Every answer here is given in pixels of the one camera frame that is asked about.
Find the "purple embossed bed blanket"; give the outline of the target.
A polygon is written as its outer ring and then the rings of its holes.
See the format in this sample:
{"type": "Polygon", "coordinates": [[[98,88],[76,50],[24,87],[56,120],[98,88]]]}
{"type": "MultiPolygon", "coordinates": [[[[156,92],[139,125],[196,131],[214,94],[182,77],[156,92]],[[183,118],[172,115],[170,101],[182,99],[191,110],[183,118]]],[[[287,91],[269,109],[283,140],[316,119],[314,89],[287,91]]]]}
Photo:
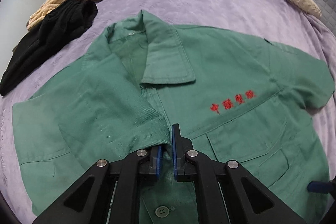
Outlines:
{"type": "MultiPolygon", "coordinates": [[[[335,83],[335,36],[319,19],[287,0],[104,0],[93,25],[1,98],[1,190],[15,216],[32,223],[32,201],[15,148],[13,106],[28,100],[48,80],[82,57],[112,24],[146,11],[171,25],[204,26],[252,35],[297,48],[326,63],[335,83]]],[[[327,104],[309,111],[329,167],[335,175],[335,91],[327,104]]]]}

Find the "black folded garment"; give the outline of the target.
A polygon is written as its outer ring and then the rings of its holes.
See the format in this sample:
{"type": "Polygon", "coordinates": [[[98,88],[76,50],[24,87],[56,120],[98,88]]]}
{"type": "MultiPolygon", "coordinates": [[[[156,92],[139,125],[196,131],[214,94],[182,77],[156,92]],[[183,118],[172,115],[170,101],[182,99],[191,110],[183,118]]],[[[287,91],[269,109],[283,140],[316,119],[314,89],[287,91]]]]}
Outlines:
{"type": "Polygon", "coordinates": [[[1,79],[1,95],[17,87],[35,69],[88,30],[98,13],[91,0],[66,0],[49,12],[15,48],[1,79]]]}

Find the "green work shirt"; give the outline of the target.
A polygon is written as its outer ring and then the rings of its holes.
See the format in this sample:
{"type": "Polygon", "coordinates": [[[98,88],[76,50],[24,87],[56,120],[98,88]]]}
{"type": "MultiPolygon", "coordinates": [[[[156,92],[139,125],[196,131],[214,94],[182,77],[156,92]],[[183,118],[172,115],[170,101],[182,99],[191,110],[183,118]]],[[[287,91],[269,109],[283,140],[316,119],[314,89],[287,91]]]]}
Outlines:
{"type": "Polygon", "coordinates": [[[107,27],[87,52],[13,106],[23,183],[41,214],[99,159],[163,145],[163,174],[141,193],[141,223],[195,223],[194,187],[174,180],[171,125],[213,160],[237,160],[307,223],[329,179],[310,110],[335,91],[326,63],[294,47],[149,12],[107,27]]]}

